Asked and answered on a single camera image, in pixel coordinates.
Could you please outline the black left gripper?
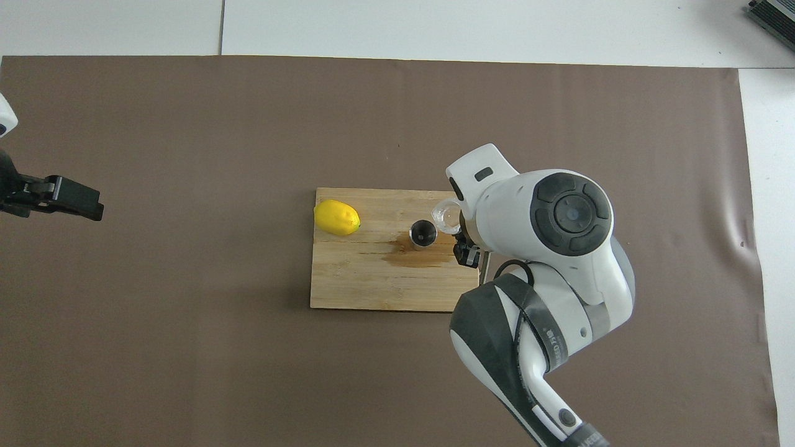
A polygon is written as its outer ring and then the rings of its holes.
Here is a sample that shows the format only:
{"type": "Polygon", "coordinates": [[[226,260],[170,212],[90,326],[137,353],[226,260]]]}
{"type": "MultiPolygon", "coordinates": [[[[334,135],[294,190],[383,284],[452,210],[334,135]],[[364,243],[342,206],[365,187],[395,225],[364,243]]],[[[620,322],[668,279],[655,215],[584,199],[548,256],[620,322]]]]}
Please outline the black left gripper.
{"type": "Polygon", "coordinates": [[[24,216],[24,210],[11,203],[11,196],[22,188],[34,211],[82,216],[96,222],[102,220],[104,206],[99,201],[99,191],[65,176],[47,176],[24,187],[11,157],[1,150],[1,212],[24,216]]]}

